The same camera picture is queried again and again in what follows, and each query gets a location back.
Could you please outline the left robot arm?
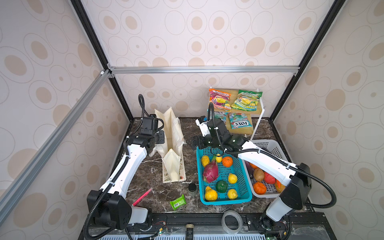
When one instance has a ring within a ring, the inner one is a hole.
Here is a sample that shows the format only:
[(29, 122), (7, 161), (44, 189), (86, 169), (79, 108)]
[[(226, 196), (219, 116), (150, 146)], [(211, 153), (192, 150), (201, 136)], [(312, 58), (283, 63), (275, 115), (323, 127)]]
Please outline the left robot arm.
[(125, 154), (118, 166), (98, 191), (92, 190), (87, 196), (89, 214), (83, 227), (86, 240), (100, 239), (129, 225), (150, 223), (151, 211), (131, 206), (126, 196), (139, 165), (155, 145), (165, 142), (163, 128), (164, 121), (150, 115), (143, 117), (137, 131), (125, 138)]

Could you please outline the pink dragon fruit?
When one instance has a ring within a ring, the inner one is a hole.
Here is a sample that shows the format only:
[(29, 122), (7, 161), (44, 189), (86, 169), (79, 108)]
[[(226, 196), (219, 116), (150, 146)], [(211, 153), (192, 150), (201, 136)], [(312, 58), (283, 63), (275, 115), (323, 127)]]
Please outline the pink dragon fruit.
[(219, 177), (219, 167), (216, 159), (213, 159), (208, 165), (205, 166), (203, 171), (203, 181), (212, 183)]

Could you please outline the large yellow pear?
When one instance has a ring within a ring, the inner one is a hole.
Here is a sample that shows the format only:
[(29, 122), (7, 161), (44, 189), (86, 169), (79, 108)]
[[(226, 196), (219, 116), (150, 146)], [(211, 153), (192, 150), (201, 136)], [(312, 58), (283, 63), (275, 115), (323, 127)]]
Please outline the large yellow pear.
[(205, 188), (205, 200), (208, 202), (214, 202), (217, 199), (218, 199), (217, 191), (215, 191), (211, 187), (207, 186)]

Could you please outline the green spring tea candy bag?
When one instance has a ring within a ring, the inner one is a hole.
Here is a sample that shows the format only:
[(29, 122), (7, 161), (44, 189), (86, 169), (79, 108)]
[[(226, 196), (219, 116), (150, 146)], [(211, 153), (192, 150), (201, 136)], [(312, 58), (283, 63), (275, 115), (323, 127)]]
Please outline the green spring tea candy bag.
[(237, 98), (234, 103), (231, 105), (232, 109), (253, 112), (257, 110), (257, 106), (260, 98), (262, 97), (263, 92), (253, 92), (239, 90)]

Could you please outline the dark small jar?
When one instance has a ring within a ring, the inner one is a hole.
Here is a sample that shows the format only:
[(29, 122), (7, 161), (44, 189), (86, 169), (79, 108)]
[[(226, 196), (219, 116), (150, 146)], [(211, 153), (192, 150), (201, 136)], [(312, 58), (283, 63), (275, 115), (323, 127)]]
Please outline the dark small jar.
[(188, 193), (191, 197), (195, 197), (198, 194), (198, 187), (195, 183), (190, 183), (188, 186)]

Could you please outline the yellow starfruit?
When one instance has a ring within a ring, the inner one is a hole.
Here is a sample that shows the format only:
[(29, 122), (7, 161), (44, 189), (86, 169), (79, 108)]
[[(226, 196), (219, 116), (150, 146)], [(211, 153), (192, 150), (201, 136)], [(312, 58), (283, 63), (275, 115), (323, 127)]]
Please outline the yellow starfruit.
[(202, 156), (201, 163), (203, 167), (205, 168), (209, 163), (211, 162), (209, 156)]

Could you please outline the green bell pepper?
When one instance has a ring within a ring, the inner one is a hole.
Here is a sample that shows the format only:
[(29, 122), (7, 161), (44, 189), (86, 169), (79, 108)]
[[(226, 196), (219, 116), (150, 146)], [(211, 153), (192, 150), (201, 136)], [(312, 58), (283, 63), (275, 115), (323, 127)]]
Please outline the green bell pepper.
[(218, 193), (226, 193), (228, 189), (228, 184), (224, 180), (220, 180), (216, 183), (216, 191)]

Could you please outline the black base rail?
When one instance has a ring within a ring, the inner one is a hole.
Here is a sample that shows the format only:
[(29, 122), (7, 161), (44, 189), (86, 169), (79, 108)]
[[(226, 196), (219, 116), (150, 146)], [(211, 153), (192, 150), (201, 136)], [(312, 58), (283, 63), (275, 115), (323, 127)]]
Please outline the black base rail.
[(292, 213), (262, 228), (261, 214), (241, 214), (243, 228), (237, 235), (224, 232), (223, 214), (152, 214), (148, 225), (113, 230), (104, 240), (335, 240), (324, 213)]

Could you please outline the red candy bag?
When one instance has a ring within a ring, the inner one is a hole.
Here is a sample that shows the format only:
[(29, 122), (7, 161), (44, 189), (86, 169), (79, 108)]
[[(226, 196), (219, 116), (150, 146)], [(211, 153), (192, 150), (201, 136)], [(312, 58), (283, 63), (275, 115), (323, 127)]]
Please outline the red candy bag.
[(213, 103), (214, 108), (229, 112), (232, 108), (230, 104), (231, 94), (222, 92), (216, 89), (209, 89), (210, 102)]

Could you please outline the orange tangerine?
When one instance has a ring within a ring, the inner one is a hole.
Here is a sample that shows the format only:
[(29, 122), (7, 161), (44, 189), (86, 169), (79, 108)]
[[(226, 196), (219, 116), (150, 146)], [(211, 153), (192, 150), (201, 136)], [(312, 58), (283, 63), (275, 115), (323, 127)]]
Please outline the orange tangerine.
[(233, 165), (233, 158), (229, 156), (223, 157), (222, 165), (226, 168), (230, 168)]

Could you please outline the cream canvas grocery bag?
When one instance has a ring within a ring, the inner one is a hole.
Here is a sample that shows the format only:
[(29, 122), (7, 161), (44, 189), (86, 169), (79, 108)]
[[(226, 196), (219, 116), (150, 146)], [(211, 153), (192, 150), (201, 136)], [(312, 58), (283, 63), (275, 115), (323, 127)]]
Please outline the cream canvas grocery bag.
[(183, 145), (186, 143), (182, 133), (180, 119), (174, 114), (172, 108), (164, 113), (155, 110), (156, 117), (163, 120), (165, 126), (165, 142), (156, 144), (150, 153), (152, 157), (158, 153), (162, 158), (163, 183), (182, 182), (186, 180), (186, 170), (183, 157)]

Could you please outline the pink marker pen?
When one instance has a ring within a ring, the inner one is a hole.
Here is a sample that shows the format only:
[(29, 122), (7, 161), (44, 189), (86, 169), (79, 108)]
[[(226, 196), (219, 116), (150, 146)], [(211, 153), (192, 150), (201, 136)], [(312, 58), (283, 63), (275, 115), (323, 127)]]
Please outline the pink marker pen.
[(141, 195), (133, 204), (132, 206), (137, 206), (149, 193), (151, 193), (153, 188), (150, 188), (147, 190), (143, 195)]

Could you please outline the yellow mango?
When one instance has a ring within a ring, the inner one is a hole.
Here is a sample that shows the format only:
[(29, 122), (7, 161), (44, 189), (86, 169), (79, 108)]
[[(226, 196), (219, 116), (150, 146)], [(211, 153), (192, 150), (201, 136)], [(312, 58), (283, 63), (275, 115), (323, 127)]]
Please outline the yellow mango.
[(276, 188), (276, 191), (280, 194), (286, 187), (281, 182), (276, 180), (275, 181), (275, 188)]

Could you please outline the green wipes packet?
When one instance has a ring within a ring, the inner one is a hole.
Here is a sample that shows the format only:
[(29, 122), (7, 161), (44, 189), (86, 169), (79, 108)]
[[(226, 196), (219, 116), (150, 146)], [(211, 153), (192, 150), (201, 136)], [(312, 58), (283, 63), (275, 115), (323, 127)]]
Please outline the green wipes packet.
[(179, 197), (173, 201), (170, 201), (170, 205), (174, 211), (177, 210), (179, 207), (182, 207), (186, 204), (187, 204), (187, 202), (186, 202), (184, 195), (182, 195), (181, 197)]

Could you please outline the teal plastic basket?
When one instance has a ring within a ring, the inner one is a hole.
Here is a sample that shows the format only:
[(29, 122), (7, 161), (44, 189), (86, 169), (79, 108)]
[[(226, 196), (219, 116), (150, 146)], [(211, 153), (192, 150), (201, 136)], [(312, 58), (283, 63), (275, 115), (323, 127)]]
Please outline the teal plastic basket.
[[(233, 205), (233, 204), (242, 204), (250, 202), (252, 199), (252, 193), (251, 193), (251, 187), (248, 185), (247, 175), (245, 167), (243, 166), (242, 160), (233, 157), (229, 155), (229, 157), (233, 158), (233, 165), (230, 168), (226, 168), (222, 165), (222, 163), (218, 163), (219, 167), (219, 177), (213, 181), (212, 183), (206, 183), (203, 181), (203, 171), (204, 167), (201, 163), (202, 156), (209, 156), (210, 160), (213, 159), (213, 157), (216, 154), (221, 154), (223, 157), (226, 157), (227, 155), (224, 155), (223, 152), (219, 148), (205, 148), (205, 149), (199, 149), (196, 150), (196, 157), (197, 157), (197, 168), (198, 168), (198, 180), (199, 180), (199, 191), (200, 191), (200, 199), (201, 202), (204, 205)], [(228, 175), (229, 174), (235, 174), (238, 177), (238, 181), (236, 184), (230, 184), (228, 182)], [(228, 184), (228, 189), (235, 189), (238, 193), (238, 198), (235, 200), (230, 200), (228, 198), (228, 195), (226, 193), (218, 193), (218, 199), (214, 202), (208, 202), (205, 200), (205, 188), (207, 186), (211, 187), (213, 190), (216, 191), (216, 183), (220, 180), (224, 180)]]

